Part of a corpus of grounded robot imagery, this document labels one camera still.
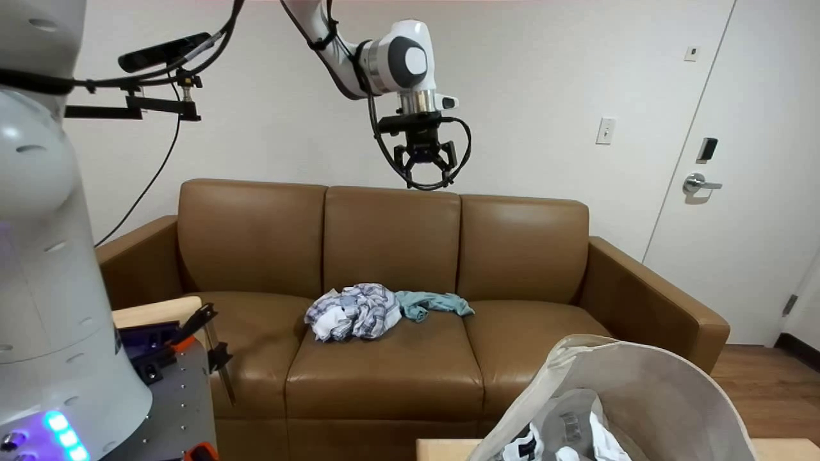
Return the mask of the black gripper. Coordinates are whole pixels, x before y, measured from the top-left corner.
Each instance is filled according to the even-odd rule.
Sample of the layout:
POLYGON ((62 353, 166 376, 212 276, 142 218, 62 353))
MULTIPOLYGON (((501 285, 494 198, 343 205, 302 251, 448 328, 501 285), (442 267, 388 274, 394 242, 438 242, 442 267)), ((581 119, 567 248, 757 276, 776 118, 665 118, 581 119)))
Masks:
POLYGON ((398 175, 411 190, 417 190, 413 168, 417 163, 435 163, 442 172, 438 186, 448 186, 460 168, 457 145, 452 140, 438 140, 442 113, 416 113, 416 114, 389 114, 378 123, 378 134, 398 136, 406 140, 392 148, 398 175))

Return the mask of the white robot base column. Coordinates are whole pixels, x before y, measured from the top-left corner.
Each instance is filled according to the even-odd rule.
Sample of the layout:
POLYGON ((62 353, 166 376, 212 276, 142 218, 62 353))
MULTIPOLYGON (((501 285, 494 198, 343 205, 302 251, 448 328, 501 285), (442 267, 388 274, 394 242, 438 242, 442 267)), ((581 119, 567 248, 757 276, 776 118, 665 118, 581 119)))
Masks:
POLYGON ((88 0, 0 0, 6 461, 103 461, 148 417, 119 344, 65 104, 88 0))

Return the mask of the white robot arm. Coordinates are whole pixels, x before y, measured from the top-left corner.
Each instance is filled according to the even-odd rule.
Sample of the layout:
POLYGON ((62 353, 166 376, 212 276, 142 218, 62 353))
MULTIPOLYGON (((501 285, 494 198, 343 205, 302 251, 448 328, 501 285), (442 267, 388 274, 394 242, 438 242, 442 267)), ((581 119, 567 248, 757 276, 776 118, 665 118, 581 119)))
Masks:
POLYGON ((438 137, 443 123, 460 123, 465 136, 471 127, 452 114, 457 100, 435 84, 435 53, 422 21, 398 21, 381 38, 348 43, 338 34, 333 0, 280 0, 288 18, 317 53, 333 84, 348 100, 369 108, 371 136, 407 190, 443 190, 466 167, 471 148, 457 157, 452 140, 438 137))

